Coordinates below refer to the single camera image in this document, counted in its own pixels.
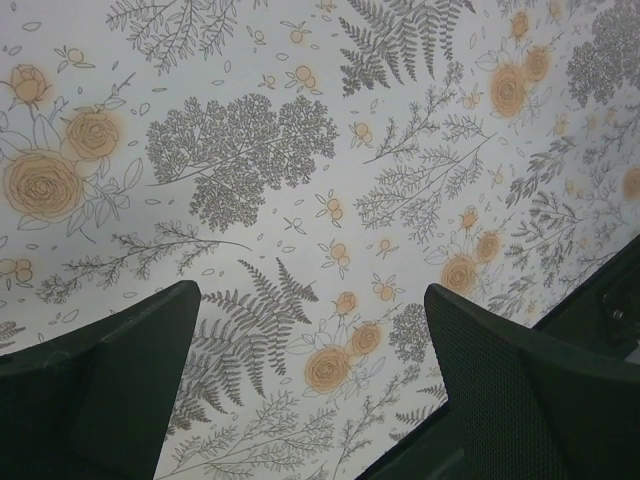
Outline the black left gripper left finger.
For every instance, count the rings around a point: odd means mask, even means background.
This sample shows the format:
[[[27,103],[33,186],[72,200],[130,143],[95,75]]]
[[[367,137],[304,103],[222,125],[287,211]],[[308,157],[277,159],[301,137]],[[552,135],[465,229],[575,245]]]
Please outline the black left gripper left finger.
[[[1,358],[4,479],[150,479],[201,301],[180,281]]]

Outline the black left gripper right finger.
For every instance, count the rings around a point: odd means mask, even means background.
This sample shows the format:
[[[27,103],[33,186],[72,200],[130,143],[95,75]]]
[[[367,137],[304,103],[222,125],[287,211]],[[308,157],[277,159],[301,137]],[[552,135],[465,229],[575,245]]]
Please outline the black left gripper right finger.
[[[638,365],[528,329],[439,284],[424,306],[472,478],[638,478]]]

